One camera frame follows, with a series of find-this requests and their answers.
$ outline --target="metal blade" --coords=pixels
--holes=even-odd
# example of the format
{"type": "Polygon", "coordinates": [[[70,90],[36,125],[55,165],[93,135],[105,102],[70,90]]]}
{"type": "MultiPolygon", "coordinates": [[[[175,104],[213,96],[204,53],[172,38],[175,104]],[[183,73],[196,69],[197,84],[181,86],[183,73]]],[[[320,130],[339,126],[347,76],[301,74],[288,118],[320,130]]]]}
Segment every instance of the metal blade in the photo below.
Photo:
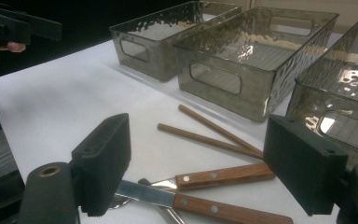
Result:
{"type": "Polygon", "coordinates": [[[158,189],[177,189],[176,178],[172,177],[166,180],[161,180],[159,182],[151,183],[150,186],[158,189]]]}
{"type": "Polygon", "coordinates": [[[175,193],[122,180],[116,194],[133,200],[172,207],[175,193]]]}

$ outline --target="wooden chopstick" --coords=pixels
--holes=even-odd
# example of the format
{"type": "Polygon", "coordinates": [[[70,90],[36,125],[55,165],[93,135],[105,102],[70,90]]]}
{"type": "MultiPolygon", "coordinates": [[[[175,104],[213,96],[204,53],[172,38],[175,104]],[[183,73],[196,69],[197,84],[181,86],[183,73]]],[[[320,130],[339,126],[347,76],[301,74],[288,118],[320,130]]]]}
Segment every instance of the wooden chopstick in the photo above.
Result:
{"type": "Polygon", "coordinates": [[[201,116],[200,114],[196,113],[195,111],[189,109],[188,107],[186,107],[184,105],[179,105],[178,107],[179,107],[180,111],[189,115],[191,118],[201,122],[202,124],[208,126],[211,129],[215,130],[217,133],[222,134],[223,136],[225,136],[226,138],[230,139],[231,141],[237,143],[238,145],[240,145],[244,148],[247,148],[249,150],[252,150],[256,153],[261,153],[261,155],[263,154],[263,152],[260,149],[254,147],[251,144],[247,143],[246,141],[240,139],[233,133],[230,133],[229,131],[227,131],[224,128],[220,127],[219,125],[211,122],[210,120],[206,119],[205,117],[201,116]]]}
{"type": "Polygon", "coordinates": [[[197,133],[191,133],[182,129],[178,129],[178,128],[174,128],[172,126],[169,125],[165,125],[165,124],[159,124],[158,126],[159,130],[162,130],[164,132],[167,133],[173,133],[188,139],[192,139],[201,143],[205,143],[208,144],[210,146],[213,147],[220,147],[220,148],[224,148],[224,149],[228,149],[231,151],[235,151],[235,152],[239,152],[241,154],[259,159],[259,160],[263,160],[263,152],[261,151],[252,151],[249,150],[248,148],[244,148],[244,147],[240,147],[240,146],[236,146],[236,145],[231,145],[229,143],[225,143],[216,139],[212,139],[210,137],[206,137],[203,135],[199,135],[197,133]]]}

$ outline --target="black device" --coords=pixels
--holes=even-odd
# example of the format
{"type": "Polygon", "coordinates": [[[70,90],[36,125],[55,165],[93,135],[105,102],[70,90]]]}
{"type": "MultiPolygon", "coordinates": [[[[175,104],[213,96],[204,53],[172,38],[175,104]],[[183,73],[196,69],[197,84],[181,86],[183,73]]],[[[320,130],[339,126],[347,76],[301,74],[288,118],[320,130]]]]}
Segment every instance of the black device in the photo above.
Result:
{"type": "Polygon", "coordinates": [[[309,215],[330,215],[338,224],[358,224],[358,165],[346,168],[347,153],[286,117],[270,115],[264,161],[309,215]]]}
{"type": "Polygon", "coordinates": [[[0,4],[0,44],[12,41],[29,45],[31,44],[31,35],[61,40],[62,25],[0,4]]]}
{"type": "Polygon", "coordinates": [[[129,115],[105,119],[72,151],[69,163],[49,163],[28,175],[18,223],[80,223],[79,206],[89,217],[103,216],[130,160],[129,115]]]}

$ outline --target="rivet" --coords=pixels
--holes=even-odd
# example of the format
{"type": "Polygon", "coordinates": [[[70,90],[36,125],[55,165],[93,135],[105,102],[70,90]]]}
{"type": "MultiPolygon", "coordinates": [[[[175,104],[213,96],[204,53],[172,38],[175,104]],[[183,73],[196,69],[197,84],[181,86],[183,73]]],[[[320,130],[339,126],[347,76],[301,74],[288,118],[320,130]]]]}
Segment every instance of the rivet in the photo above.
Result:
{"type": "Polygon", "coordinates": [[[186,206],[187,205],[187,199],[182,199],[180,201],[180,203],[183,205],[183,206],[186,206]]]}
{"type": "Polygon", "coordinates": [[[211,212],[213,212],[213,213],[217,213],[219,211],[219,208],[216,206],[216,205],[213,205],[212,207],[211,207],[211,212]]]}
{"type": "Polygon", "coordinates": [[[211,177],[212,177],[213,179],[217,178],[217,173],[211,173],[211,177]]]}

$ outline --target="wooden knife handle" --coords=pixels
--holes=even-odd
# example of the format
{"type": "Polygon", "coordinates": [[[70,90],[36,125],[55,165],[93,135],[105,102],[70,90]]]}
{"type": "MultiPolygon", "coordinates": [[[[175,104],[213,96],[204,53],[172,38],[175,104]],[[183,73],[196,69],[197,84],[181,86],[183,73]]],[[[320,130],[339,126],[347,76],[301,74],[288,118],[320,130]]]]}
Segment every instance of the wooden knife handle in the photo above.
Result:
{"type": "Polygon", "coordinates": [[[289,224],[293,223],[290,217],[257,211],[226,203],[218,203],[200,198],[176,194],[173,209],[190,212],[197,215],[212,217],[230,223],[251,224],[289,224]]]}
{"type": "Polygon", "coordinates": [[[275,174],[264,163],[244,165],[227,169],[198,172],[175,177],[176,186],[179,189],[205,187],[221,184],[233,184],[240,182],[252,182],[267,180],[275,177],[275,174]]]}
{"type": "Polygon", "coordinates": [[[251,144],[247,143],[246,141],[240,139],[239,137],[237,137],[233,133],[227,131],[226,129],[220,127],[219,125],[211,122],[210,120],[206,119],[205,117],[201,116],[200,114],[191,110],[190,108],[188,108],[184,105],[179,105],[178,108],[180,111],[189,115],[191,118],[203,123],[204,125],[208,126],[209,128],[215,130],[216,132],[221,133],[223,136],[232,140],[233,142],[237,143],[238,145],[240,145],[244,148],[248,148],[256,153],[262,153],[258,148],[254,147],[251,144]]]}
{"type": "Polygon", "coordinates": [[[263,160],[263,152],[262,151],[253,151],[248,148],[232,145],[232,144],[222,142],[222,141],[219,141],[219,140],[216,140],[216,139],[204,136],[204,135],[188,132],[188,131],[178,129],[173,126],[162,124],[162,123],[158,124],[157,128],[164,132],[173,133],[173,134],[182,136],[187,139],[192,139],[192,140],[204,143],[204,144],[208,144],[213,147],[220,147],[220,148],[235,151],[235,152],[238,152],[238,153],[259,159],[259,160],[263,160]]]}

